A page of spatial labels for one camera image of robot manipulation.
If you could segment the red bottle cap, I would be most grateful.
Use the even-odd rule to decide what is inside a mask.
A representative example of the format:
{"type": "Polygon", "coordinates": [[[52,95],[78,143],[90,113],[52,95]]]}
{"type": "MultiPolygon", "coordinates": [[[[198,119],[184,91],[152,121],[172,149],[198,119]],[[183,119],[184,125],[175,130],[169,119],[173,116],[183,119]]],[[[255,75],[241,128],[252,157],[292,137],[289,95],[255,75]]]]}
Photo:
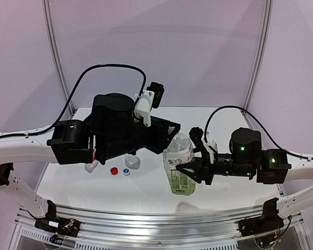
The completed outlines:
{"type": "Polygon", "coordinates": [[[116,167],[113,167],[110,169],[111,175],[115,176],[118,174],[118,169],[116,167]]]}

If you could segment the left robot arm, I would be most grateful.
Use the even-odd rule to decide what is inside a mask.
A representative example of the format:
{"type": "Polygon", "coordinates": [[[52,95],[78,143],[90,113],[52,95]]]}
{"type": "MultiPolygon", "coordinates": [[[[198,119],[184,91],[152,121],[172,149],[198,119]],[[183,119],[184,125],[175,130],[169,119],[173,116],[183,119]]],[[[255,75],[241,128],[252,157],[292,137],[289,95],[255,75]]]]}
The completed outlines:
{"type": "Polygon", "coordinates": [[[151,116],[153,100],[138,103],[123,94],[94,98],[91,114],[84,120],[57,121],[31,131],[0,133],[0,189],[13,197],[36,219],[56,221],[56,206],[38,196],[14,174],[14,163],[46,161],[61,165],[101,164],[135,154],[145,148],[162,153],[179,132],[180,124],[151,116]]]}

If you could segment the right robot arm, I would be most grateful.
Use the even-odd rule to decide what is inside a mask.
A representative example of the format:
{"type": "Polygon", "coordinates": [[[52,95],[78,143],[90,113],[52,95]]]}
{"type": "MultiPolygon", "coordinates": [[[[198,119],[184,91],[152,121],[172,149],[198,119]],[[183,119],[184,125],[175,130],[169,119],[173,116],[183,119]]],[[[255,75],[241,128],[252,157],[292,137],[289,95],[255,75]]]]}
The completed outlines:
{"type": "MultiPolygon", "coordinates": [[[[230,153],[218,153],[216,144],[209,143],[203,130],[194,127],[189,132],[195,152],[201,156],[176,166],[176,170],[197,183],[212,183],[215,175],[256,178],[262,184],[282,184],[284,181],[313,179],[313,158],[292,167],[287,152],[282,149],[262,150],[261,133],[247,128],[235,130],[230,139],[230,153]]],[[[259,222],[280,220],[313,206],[313,185],[292,195],[273,198],[263,204],[259,222]]]]}

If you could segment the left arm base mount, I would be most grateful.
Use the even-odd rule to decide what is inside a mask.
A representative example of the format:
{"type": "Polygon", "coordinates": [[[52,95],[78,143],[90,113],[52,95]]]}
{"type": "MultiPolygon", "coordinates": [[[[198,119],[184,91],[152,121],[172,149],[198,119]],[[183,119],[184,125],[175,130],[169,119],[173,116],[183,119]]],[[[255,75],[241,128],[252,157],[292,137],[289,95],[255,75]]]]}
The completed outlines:
{"type": "Polygon", "coordinates": [[[76,238],[80,231],[80,225],[81,222],[77,219],[57,216],[57,207],[50,200],[47,200],[45,217],[36,218],[34,224],[37,229],[53,233],[49,241],[57,245],[63,245],[66,236],[76,238]]]}

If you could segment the white blue bottle cap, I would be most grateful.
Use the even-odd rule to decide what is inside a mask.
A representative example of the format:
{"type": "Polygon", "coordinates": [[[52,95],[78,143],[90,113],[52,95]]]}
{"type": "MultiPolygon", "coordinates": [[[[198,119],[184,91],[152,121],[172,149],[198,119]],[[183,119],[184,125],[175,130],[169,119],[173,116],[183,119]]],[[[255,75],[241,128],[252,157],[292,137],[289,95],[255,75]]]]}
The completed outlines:
{"type": "Polygon", "coordinates": [[[130,175],[130,170],[129,170],[128,168],[125,168],[125,169],[123,170],[123,175],[124,175],[124,176],[129,176],[129,175],[130,175]]]}

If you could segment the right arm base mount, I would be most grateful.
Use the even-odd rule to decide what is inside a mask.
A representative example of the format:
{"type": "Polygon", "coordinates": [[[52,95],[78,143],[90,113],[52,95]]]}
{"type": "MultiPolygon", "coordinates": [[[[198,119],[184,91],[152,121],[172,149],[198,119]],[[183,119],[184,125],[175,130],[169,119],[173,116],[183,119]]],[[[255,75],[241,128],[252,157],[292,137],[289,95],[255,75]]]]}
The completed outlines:
{"type": "Polygon", "coordinates": [[[246,217],[237,222],[242,237],[265,233],[284,227],[285,216],[282,209],[289,208],[295,200],[272,198],[265,201],[262,214],[257,217],[246,217]]]}

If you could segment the red label plastic bottle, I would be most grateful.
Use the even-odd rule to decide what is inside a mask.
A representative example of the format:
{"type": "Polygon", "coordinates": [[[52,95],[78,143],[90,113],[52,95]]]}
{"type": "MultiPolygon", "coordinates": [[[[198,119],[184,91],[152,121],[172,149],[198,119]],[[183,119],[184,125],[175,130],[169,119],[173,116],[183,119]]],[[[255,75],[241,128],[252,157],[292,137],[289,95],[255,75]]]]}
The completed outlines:
{"type": "Polygon", "coordinates": [[[96,149],[95,149],[95,136],[94,135],[92,135],[90,137],[89,146],[91,149],[93,149],[93,151],[92,151],[92,163],[85,164],[85,171],[87,173],[92,173],[94,171],[94,169],[99,164],[98,160],[96,160],[96,158],[95,158],[96,149]]]}

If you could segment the clear crushed plastic bottle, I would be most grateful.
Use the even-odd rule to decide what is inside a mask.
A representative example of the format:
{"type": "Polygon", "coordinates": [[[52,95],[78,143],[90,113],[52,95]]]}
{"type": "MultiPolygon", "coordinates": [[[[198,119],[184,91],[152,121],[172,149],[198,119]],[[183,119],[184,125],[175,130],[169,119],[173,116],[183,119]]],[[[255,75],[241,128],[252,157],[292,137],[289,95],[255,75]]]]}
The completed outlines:
{"type": "Polygon", "coordinates": [[[141,160],[138,156],[127,155],[125,156],[125,165],[129,169],[137,170],[140,168],[141,160]]]}

